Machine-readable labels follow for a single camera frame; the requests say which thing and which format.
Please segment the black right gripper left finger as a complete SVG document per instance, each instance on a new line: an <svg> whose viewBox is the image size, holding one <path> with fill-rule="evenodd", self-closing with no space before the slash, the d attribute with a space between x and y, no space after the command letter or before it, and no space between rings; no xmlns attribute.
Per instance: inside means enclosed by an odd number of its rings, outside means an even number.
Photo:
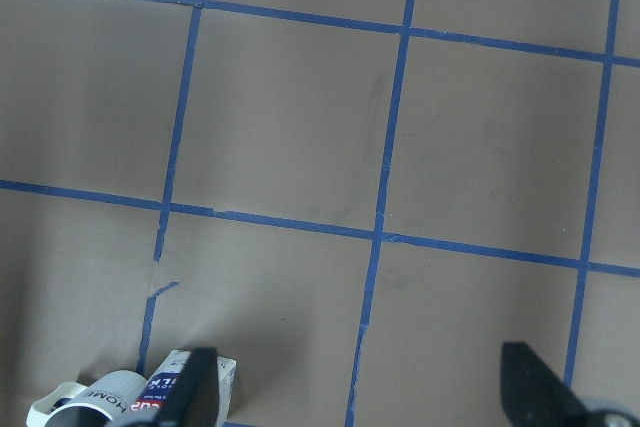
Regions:
<svg viewBox="0 0 640 427"><path fill-rule="evenodd" d="M154 416L155 426L215 426L219 415L217 349L194 349L166 403Z"/></svg>

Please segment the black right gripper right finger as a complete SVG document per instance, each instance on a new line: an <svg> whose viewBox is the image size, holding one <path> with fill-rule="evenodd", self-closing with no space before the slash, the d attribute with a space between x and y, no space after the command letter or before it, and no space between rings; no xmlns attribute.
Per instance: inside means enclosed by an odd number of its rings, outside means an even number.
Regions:
<svg viewBox="0 0 640 427"><path fill-rule="evenodd" d="M500 402L511 426L585 426L590 411L525 342L504 342Z"/></svg>

